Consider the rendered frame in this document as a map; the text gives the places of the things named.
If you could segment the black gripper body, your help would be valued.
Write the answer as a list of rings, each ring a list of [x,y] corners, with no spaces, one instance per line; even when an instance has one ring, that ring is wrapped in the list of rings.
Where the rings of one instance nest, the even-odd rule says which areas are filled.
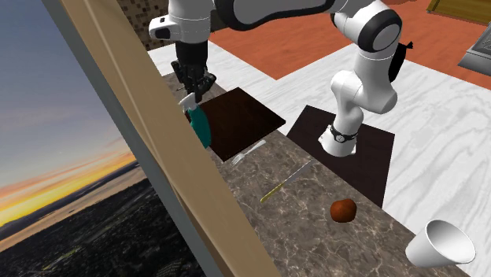
[[[187,74],[200,79],[205,72],[208,60],[208,41],[200,43],[176,42],[175,51],[178,62],[186,66]]]

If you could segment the beige framed window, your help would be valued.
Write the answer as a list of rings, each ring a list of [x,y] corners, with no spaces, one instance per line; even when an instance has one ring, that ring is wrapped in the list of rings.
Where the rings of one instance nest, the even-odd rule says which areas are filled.
[[[0,226],[115,164],[113,131],[207,277],[281,277],[117,0],[0,0]]]

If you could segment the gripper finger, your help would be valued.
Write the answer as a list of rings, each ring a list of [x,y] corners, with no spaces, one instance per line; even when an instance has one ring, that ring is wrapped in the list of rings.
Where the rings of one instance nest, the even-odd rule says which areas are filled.
[[[203,95],[210,90],[215,82],[216,76],[209,72],[206,72],[200,79],[195,82],[194,97],[196,103],[202,101]]]
[[[193,84],[191,78],[187,74],[186,66],[181,66],[178,61],[173,61],[171,63],[171,66],[173,68],[176,78],[183,85],[183,88],[186,90],[186,92],[192,93]]]

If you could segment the teal spray bottle white head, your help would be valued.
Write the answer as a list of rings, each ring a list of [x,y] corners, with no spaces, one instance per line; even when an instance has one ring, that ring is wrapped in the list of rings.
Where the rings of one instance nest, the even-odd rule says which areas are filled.
[[[211,145],[212,136],[208,117],[200,105],[195,101],[195,93],[188,94],[183,98],[179,105],[190,119],[190,126],[194,129],[204,148]]]

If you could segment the wooden furniture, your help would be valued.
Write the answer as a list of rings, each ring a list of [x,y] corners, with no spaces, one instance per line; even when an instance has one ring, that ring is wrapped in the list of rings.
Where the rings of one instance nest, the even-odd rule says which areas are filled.
[[[491,22],[491,0],[430,0],[426,11],[484,25]]]

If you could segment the white cup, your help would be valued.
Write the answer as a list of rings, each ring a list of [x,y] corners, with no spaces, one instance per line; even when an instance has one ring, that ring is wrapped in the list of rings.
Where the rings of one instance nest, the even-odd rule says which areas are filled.
[[[437,268],[469,264],[476,257],[476,250],[468,235],[457,226],[431,220],[408,243],[405,254],[416,267]]]

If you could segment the dark robot stand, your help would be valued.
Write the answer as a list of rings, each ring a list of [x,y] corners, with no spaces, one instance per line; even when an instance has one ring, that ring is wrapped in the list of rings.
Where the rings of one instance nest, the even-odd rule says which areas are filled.
[[[333,113],[307,105],[287,137],[382,207],[395,135],[362,124],[357,136],[356,153],[348,157],[334,157],[326,153],[318,141],[334,118]]]

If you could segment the red brown apple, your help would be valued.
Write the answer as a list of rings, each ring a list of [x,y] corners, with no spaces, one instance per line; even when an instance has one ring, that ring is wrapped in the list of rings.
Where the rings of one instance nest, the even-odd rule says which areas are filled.
[[[346,198],[332,203],[330,207],[330,216],[335,222],[348,223],[355,219],[356,211],[356,203],[352,199]]]

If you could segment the grey metal appliance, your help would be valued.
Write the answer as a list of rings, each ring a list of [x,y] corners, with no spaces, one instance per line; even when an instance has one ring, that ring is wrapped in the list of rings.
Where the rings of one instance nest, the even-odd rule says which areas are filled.
[[[466,51],[458,65],[491,76],[491,22],[476,43]]]

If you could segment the dark brown square board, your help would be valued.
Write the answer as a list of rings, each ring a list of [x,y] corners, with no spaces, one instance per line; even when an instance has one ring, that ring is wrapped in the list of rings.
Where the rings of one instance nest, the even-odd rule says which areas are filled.
[[[236,87],[200,104],[211,130],[211,149],[222,160],[235,157],[286,121]]]

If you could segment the silver fork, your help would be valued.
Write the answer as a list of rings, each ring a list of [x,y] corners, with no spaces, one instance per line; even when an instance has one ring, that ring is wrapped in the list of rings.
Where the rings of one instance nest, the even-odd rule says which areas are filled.
[[[266,143],[265,140],[260,140],[258,143],[256,143],[253,147],[251,147],[249,150],[245,151],[244,153],[239,153],[231,162],[231,166],[235,166],[238,162],[240,162],[245,156],[247,156],[249,153],[253,152],[257,148],[261,147]]]

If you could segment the yellow handled knife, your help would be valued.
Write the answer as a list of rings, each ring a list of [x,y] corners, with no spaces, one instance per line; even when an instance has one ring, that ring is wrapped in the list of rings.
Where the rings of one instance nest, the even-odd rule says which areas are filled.
[[[292,183],[297,177],[299,177],[305,170],[307,170],[315,161],[310,160],[309,162],[305,163],[302,165],[296,172],[294,172],[292,175],[290,175],[287,179],[285,179],[282,183],[280,183],[278,186],[273,188],[271,191],[269,191],[267,194],[265,194],[261,199],[260,202],[264,203],[266,200],[270,198],[275,192],[280,190],[282,187],[284,187],[286,184]]]

